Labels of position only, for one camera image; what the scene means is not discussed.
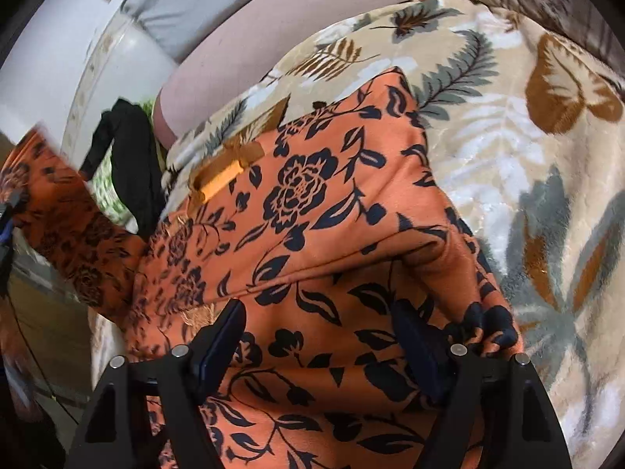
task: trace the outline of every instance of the metal screw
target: metal screw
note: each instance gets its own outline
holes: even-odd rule
[[[455,356],[464,356],[467,352],[467,348],[462,344],[454,344],[451,346],[451,354],[454,354]]]
[[[176,347],[171,349],[171,354],[173,354],[176,358],[182,358],[189,353],[189,346],[185,344],[178,344]]]
[[[529,356],[525,353],[516,353],[514,355],[514,360],[521,366],[526,366],[529,363]]]
[[[114,356],[111,358],[109,365],[111,365],[111,368],[120,368],[124,366],[124,363],[126,363],[126,359],[123,356]]]

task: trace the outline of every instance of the pink cushion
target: pink cushion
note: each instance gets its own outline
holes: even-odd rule
[[[337,21],[405,0],[253,0],[164,84],[155,132],[164,146],[262,79],[290,49]]]

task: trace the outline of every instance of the orange sleeve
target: orange sleeve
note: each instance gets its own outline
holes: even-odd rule
[[[145,242],[98,210],[81,176],[37,128],[18,143],[0,173],[0,200],[15,189],[23,190],[23,202],[14,223],[30,246],[73,284],[83,302],[120,324]]]

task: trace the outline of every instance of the black cable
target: black cable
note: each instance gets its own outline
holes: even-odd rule
[[[56,394],[54,393],[54,390],[52,389],[52,385],[46,378],[46,375],[43,373],[43,369],[41,368],[41,365],[39,364],[35,356],[35,353],[32,352],[32,347],[30,347],[30,344],[28,343],[28,341],[26,340],[26,337],[24,336],[24,332],[22,331],[22,327],[18,319],[18,313],[15,310],[15,306],[13,305],[13,300],[11,299],[11,295],[9,294],[8,291],[6,293],[6,297],[9,300],[9,305],[11,306],[11,311],[13,312],[13,316],[15,317],[15,322],[18,325],[18,330],[20,331],[20,335],[22,339],[24,340],[26,347],[28,348],[28,352],[30,352],[32,359],[35,362],[35,365],[37,366],[37,369],[39,370],[39,373],[41,374],[42,379],[44,380],[46,386],[48,387],[48,390],[50,391],[50,396],[52,397],[52,400],[54,400],[61,407],[61,409],[63,409],[63,411],[65,411],[65,414],[67,414],[72,419],[72,421],[74,421],[74,423],[78,424],[78,420],[76,420],[76,418],[74,418],[73,415],[67,410],[67,408],[56,399]]]

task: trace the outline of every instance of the fleece blanket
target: fleece blanket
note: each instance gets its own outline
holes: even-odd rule
[[[625,427],[625,91],[573,42],[469,0],[341,21],[174,144],[166,212],[224,140],[248,142],[276,115],[293,120],[393,65],[420,106],[434,177],[514,308],[574,467],[598,468]]]

